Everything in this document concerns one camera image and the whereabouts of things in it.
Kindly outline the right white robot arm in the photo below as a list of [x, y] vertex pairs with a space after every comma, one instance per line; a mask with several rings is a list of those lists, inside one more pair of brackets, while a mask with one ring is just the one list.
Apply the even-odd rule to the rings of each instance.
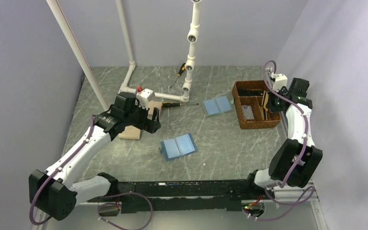
[[249, 175], [244, 188], [246, 196], [251, 199], [264, 196], [269, 187], [305, 187], [323, 157], [311, 134], [313, 103], [307, 98], [309, 81], [293, 78], [287, 87], [288, 78], [275, 73], [271, 74], [270, 80], [272, 83], [263, 96], [263, 110], [284, 112], [288, 134], [269, 167]]

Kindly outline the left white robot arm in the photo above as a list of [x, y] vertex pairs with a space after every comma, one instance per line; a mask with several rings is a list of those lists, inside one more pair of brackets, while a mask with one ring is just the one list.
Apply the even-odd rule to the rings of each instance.
[[87, 131], [64, 156], [46, 170], [34, 170], [30, 174], [29, 219], [32, 224], [46, 222], [34, 219], [35, 208], [45, 212], [50, 219], [63, 220], [80, 203], [97, 197], [113, 201], [117, 197], [119, 181], [107, 173], [99, 173], [79, 183], [76, 177], [126, 127], [134, 126], [148, 133], [155, 133], [161, 127], [157, 108], [148, 118], [150, 101], [154, 97], [155, 93], [150, 89], [119, 93], [108, 110], [91, 116]]

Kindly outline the teal blue card holder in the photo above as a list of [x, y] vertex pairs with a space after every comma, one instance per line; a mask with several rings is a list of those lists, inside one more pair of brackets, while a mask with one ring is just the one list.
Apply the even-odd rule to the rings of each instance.
[[198, 148], [192, 134], [187, 133], [176, 138], [161, 141], [159, 151], [167, 161], [171, 161], [195, 153], [198, 151]]

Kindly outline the tan gold credit card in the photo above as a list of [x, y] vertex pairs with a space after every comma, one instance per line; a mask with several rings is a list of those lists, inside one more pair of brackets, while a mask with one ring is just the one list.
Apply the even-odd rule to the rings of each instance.
[[268, 94], [267, 91], [264, 91], [261, 106], [262, 106], [262, 108], [264, 109], [265, 112], [268, 111], [268, 108], [267, 108], [268, 100], [269, 100], [269, 94]]

